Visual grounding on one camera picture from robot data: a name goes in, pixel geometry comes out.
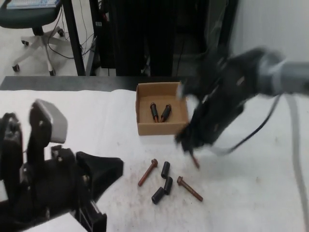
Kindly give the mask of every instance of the table surface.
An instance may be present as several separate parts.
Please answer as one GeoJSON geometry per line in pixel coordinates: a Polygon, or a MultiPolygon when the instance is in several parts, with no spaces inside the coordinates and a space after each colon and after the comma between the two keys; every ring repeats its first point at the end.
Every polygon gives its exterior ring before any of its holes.
{"type": "MultiPolygon", "coordinates": [[[[3,90],[7,83],[4,82],[0,89],[3,90]]],[[[101,88],[111,91],[115,85],[120,86],[113,81],[108,83],[113,84],[101,88]]],[[[290,117],[283,99],[266,126],[230,156],[217,157],[205,148],[197,151],[201,166],[198,171],[190,158],[175,146],[173,136],[138,136],[135,93],[132,91],[0,91],[0,98],[6,99],[0,101],[0,115],[16,112],[19,116],[24,143],[30,132],[30,105],[35,98],[42,98],[53,102],[68,119],[65,147],[74,152],[81,150],[96,156],[120,157],[125,162],[124,176],[98,201],[99,209],[108,215],[110,232],[145,229],[149,232],[304,231],[291,159],[290,117]],[[153,158],[158,160],[159,166],[139,188],[138,180],[153,158]],[[159,205],[152,204],[150,197],[164,185],[160,177],[164,161],[171,163],[170,175],[174,182],[179,175],[183,176],[204,197],[202,203],[174,183],[170,196],[165,196],[159,205]]],[[[225,130],[216,146],[230,147],[252,132],[264,120],[272,102],[262,97],[247,102],[244,113],[225,130]]],[[[297,97],[297,102],[302,169],[308,188],[309,100],[297,97]]],[[[189,115],[193,108],[194,104],[189,102],[189,115]]],[[[29,230],[38,231],[84,230],[66,214],[29,230]]]]}
{"type": "Polygon", "coordinates": [[[39,91],[113,91],[126,89],[135,91],[138,83],[175,82],[186,77],[126,77],[126,76],[7,76],[0,90],[39,90],[39,91]]]}

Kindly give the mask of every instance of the gray cable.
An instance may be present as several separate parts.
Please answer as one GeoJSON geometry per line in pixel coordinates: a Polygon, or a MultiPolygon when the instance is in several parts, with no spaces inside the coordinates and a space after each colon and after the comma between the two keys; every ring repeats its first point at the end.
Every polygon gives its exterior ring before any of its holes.
{"type": "Polygon", "coordinates": [[[291,123],[292,123],[292,142],[293,142],[293,169],[295,174],[295,179],[298,187],[298,192],[300,195],[301,206],[303,210],[303,217],[305,223],[305,231],[309,232],[309,210],[308,210],[308,198],[307,190],[304,182],[304,177],[301,170],[300,164],[300,131],[299,131],[299,117],[297,103],[293,95],[286,95],[286,100],[288,102],[290,113],[291,113],[291,123]]]}

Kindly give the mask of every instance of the office chair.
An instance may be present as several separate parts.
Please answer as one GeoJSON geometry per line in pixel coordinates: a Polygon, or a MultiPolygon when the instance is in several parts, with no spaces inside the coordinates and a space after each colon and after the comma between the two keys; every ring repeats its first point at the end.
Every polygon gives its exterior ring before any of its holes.
{"type": "Polygon", "coordinates": [[[55,76],[56,72],[49,59],[47,46],[54,45],[70,45],[70,42],[54,38],[55,34],[60,37],[64,36],[63,29],[57,26],[54,30],[44,32],[42,26],[54,22],[61,9],[61,4],[56,8],[45,9],[23,9],[23,10],[7,10],[6,5],[9,0],[0,8],[0,26],[9,29],[27,29],[32,28],[34,36],[21,37],[21,42],[27,46],[25,52],[15,59],[12,63],[14,72],[19,71],[19,63],[31,56],[39,47],[43,48],[48,71],[51,76],[55,76]]]}

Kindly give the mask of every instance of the black table leg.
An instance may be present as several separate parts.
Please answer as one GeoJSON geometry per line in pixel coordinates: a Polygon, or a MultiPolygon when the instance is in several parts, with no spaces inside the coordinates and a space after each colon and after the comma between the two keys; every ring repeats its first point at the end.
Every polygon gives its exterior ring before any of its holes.
{"type": "Polygon", "coordinates": [[[77,70],[77,75],[85,76],[86,72],[85,72],[85,67],[84,67],[82,50],[81,50],[79,38],[78,38],[78,32],[77,32],[77,27],[76,27],[76,22],[75,22],[72,0],[63,0],[62,5],[63,5],[63,10],[64,10],[64,15],[67,20],[67,26],[68,26],[68,31],[70,35],[70,41],[71,41],[75,66],[77,70]]]}
{"type": "Polygon", "coordinates": [[[230,46],[230,37],[235,22],[237,6],[238,0],[228,0],[228,5],[225,9],[225,14],[222,21],[218,46],[224,46],[227,48],[230,46]]]}

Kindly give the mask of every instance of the chair base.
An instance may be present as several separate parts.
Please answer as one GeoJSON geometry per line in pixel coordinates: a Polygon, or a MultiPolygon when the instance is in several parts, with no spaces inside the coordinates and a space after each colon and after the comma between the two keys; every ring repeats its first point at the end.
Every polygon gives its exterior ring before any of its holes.
{"type": "Polygon", "coordinates": [[[34,35],[34,36],[22,36],[21,37],[21,42],[24,46],[27,46],[26,51],[17,59],[15,59],[12,63],[12,67],[14,72],[18,72],[19,69],[19,63],[22,62],[23,60],[27,59],[30,57],[39,47],[41,47],[44,51],[45,54],[45,60],[48,66],[48,71],[51,76],[55,76],[56,71],[50,61],[48,51],[47,51],[47,46],[49,44],[53,45],[65,45],[65,46],[70,46],[69,41],[64,41],[58,38],[54,38],[54,35],[59,34],[61,37],[64,36],[63,30],[57,26],[54,30],[48,31],[44,33],[43,35],[34,35]]]}

